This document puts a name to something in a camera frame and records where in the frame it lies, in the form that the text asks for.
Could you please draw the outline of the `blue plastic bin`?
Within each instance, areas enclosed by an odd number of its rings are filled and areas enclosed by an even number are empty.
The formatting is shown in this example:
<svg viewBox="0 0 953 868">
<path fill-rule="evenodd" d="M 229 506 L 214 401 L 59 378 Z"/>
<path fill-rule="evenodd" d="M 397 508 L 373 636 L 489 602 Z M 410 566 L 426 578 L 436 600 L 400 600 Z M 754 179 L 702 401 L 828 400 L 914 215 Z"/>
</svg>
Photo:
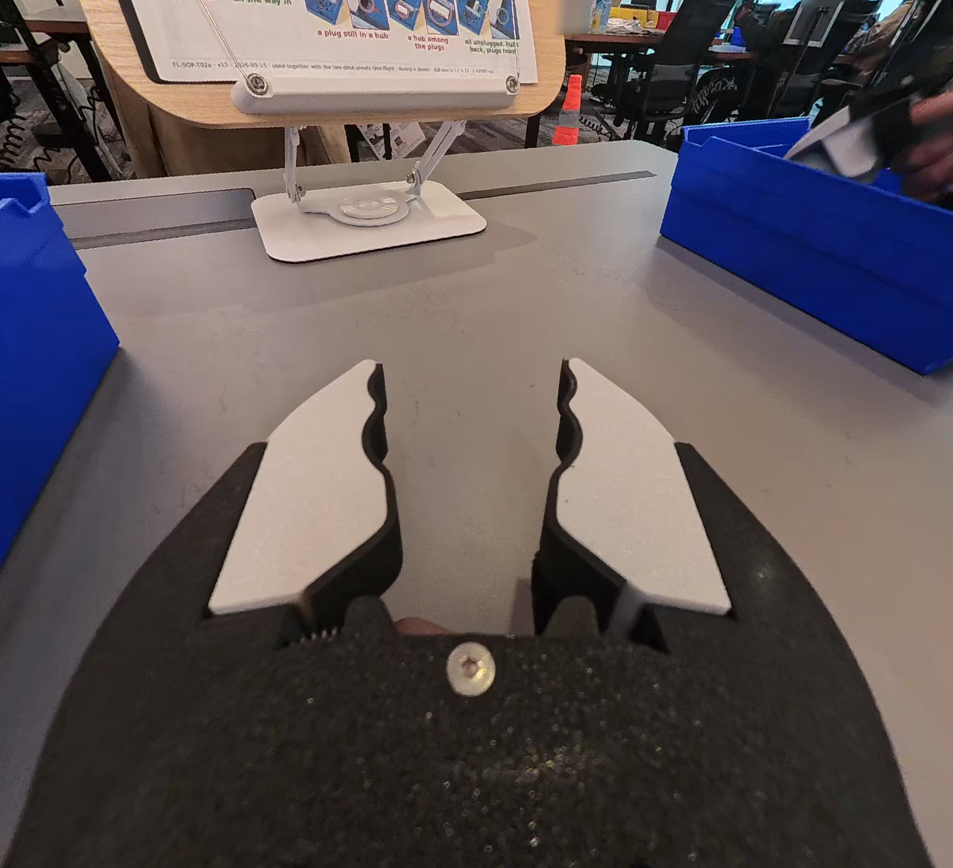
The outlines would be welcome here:
<svg viewBox="0 0 953 868">
<path fill-rule="evenodd" d="M 119 347 L 45 176 L 3 173 L 2 561 Z"/>
<path fill-rule="evenodd" d="M 806 117 L 683 128 L 661 235 L 917 374 L 952 360 L 952 214 L 784 159 Z"/>
</svg>

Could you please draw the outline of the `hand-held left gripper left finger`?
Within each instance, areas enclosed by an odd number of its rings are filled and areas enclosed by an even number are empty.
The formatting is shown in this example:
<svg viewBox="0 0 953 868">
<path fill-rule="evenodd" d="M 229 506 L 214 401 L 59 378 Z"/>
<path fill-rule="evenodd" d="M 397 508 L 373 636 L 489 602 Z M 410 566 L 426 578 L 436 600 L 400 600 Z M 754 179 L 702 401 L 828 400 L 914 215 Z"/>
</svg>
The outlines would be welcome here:
<svg viewBox="0 0 953 868">
<path fill-rule="evenodd" d="M 358 362 L 269 435 L 222 569 L 212 615 L 291 607 L 321 634 L 351 602 L 397 581 L 403 548 L 385 466 L 384 369 Z"/>
</svg>

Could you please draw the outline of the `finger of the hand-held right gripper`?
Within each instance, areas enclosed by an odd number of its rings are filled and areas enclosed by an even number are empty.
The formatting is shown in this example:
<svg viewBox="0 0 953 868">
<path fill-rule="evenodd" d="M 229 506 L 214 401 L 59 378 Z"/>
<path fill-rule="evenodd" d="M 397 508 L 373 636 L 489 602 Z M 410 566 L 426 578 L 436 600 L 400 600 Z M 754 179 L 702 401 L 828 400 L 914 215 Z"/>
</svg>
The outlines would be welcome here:
<svg viewBox="0 0 953 868">
<path fill-rule="evenodd" d="M 816 148 L 820 140 L 836 132 L 866 132 L 867 116 L 854 116 L 851 111 L 838 111 L 810 130 L 784 155 L 790 161 L 818 160 Z"/>
<path fill-rule="evenodd" d="M 873 135 L 866 132 L 836 132 L 820 140 L 816 148 L 821 170 L 862 184 L 874 183 L 885 167 Z"/>
</svg>

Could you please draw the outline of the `wooden office desk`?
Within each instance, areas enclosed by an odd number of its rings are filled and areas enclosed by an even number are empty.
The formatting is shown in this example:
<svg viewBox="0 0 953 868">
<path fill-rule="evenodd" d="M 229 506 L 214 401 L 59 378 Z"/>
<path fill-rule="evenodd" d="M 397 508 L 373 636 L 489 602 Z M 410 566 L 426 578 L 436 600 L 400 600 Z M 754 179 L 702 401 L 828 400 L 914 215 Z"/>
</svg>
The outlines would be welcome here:
<svg viewBox="0 0 953 868">
<path fill-rule="evenodd" d="M 639 55 L 651 53 L 664 33 L 643 30 L 638 33 L 581 33 L 566 37 L 567 73 L 582 74 L 580 122 L 583 127 L 602 140 L 625 140 L 626 125 L 619 128 L 613 126 L 618 88 L 625 85 L 626 79 L 635 77 L 630 72 L 633 60 Z M 754 59 L 755 54 L 751 52 L 732 45 L 713 43 L 701 64 L 697 83 L 700 76 L 709 70 L 739 67 L 745 72 Z M 685 117 L 669 122 L 659 139 L 650 137 L 635 140 L 678 149 Z"/>
</svg>

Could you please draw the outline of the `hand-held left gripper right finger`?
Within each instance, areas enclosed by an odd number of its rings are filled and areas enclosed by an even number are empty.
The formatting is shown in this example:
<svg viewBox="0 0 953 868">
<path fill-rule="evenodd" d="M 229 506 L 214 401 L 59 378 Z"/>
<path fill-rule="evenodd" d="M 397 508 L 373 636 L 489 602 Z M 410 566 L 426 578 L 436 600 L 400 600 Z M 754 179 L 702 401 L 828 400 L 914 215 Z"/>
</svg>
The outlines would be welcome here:
<svg viewBox="0 0 953 868">
<path fill-rule="evenodd" d="M 581 358 L 561 362 L 557 465 L 532 563 L 534 628 L 582 598 L 598 632 L 634 638 L 649 608 L 723 617 L 729 593 L 676 442 Z"/>
</svg>

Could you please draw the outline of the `instruction sheet on wooden stand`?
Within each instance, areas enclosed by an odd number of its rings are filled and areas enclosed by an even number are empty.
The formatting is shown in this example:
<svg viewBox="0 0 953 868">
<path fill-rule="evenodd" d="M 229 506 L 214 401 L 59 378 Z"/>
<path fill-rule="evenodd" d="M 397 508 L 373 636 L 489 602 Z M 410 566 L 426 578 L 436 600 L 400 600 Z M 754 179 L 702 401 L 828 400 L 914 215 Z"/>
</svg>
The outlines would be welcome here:
<svg viewBox="0 0 953 868">
<path fill-rule="evenodd" d="M 408 74 L 306 76 L 246 73 L 228 83 L 158 83 L 149 78 L 120 0 L 79 0 L 90 32 L 116 75 L 163 112 L 212 129 L 282 128 L 283 192 L 256 197 L 257 231 L 269 258 L 306 263 L 454 239 L 482 232 L 486 220 L 432 179 L 467 119 L 534 114 L 558 88 L 562 37 L 547 0 L 528 0 L 538 80 L 502 74 L 423 77 Z M 296 178 L 303 128 L 315 125 L 443 121 L 404 180 L 369 181 L 306 191 Z"/>
</svg>

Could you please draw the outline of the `black office chair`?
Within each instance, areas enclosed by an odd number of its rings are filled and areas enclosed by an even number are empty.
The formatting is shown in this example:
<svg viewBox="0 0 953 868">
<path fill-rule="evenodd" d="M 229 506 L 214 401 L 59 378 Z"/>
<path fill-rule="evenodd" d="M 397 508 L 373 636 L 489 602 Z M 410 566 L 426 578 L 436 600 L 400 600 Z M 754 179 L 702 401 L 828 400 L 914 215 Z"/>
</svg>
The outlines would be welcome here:
<svg viewBox="0 0 953 868">
<path fill-rule="evenodd" d="M 738 0 L 684 0 L 651 53 L 637 56 L 635 77 L 618 88 L 613 126 L 624 139 L 659 139 L 664 127 L 684 118 L 694 99 L 701 64 Z"/>
</svg>

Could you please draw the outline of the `person's right hand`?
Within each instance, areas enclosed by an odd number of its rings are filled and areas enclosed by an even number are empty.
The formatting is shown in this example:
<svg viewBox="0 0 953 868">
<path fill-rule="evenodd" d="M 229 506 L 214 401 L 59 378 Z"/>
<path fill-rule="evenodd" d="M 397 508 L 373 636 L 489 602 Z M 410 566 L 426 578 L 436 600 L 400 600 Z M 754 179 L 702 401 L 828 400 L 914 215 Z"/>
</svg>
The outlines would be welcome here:
<svg viewBox="0 0 953 868">
<path fill-rule="evenodd" d="M 895 161 L 905 195 L 937 205 L 952 189 L 952 92 L 918 102 L 910 109 L 919 141 Z"/>
</svg>

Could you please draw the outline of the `orange traffic cone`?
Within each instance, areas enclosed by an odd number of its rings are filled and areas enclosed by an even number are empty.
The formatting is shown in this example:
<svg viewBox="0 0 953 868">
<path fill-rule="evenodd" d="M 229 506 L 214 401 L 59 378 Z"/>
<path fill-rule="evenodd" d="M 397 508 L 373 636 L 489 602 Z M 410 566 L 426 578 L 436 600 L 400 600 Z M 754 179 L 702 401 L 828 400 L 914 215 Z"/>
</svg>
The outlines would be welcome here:
<svg viewBox="0 0 953 868">
<path fill-rule="evenodd" d="M 581 94 L 582 77 L 579 74 L 571 74 L 554 129 L 553 146 L 575 147 L 578 145 Z"/>
</svg>

